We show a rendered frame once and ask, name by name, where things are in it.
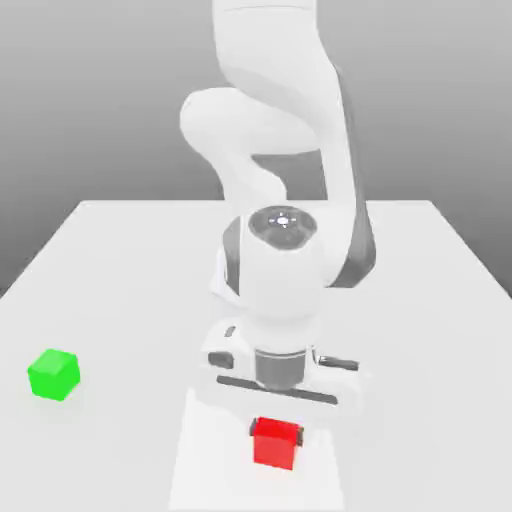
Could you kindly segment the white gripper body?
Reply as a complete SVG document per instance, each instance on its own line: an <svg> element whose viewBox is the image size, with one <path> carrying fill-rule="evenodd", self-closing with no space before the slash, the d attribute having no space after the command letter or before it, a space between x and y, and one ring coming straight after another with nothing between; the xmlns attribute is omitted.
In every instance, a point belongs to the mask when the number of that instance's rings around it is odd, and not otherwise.
<svg viewBox="0 0 512 512"><path fill-rule="evenodd" d="M324 421L363 412L364 380L357 371L316 369L297 387L272 391L248 377L207 370L205 401L240 417Z"/></svg>

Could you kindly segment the small red cube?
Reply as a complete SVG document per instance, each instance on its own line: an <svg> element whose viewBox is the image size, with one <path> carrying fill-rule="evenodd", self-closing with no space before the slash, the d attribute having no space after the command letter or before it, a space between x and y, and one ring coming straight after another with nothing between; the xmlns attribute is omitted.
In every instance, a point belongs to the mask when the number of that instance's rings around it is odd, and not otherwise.
<svg viewBox="0 0 512 512"><path fill-rule="evenodd" d="M300 426L277 419L256 417L253 461L257 464L291 471L296 455L296 431Z"/></svg>

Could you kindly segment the small green cube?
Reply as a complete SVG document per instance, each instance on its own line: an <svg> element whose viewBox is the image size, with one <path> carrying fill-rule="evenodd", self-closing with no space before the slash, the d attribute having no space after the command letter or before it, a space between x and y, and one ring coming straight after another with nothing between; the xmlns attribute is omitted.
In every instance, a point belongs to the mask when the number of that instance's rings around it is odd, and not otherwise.
<svg viewBox="0 0 512 512"><path fill-rule="evenodd" d="M75 354L45 350L27 369L31 391L35 396L63 401L81 381Z"/></svg>

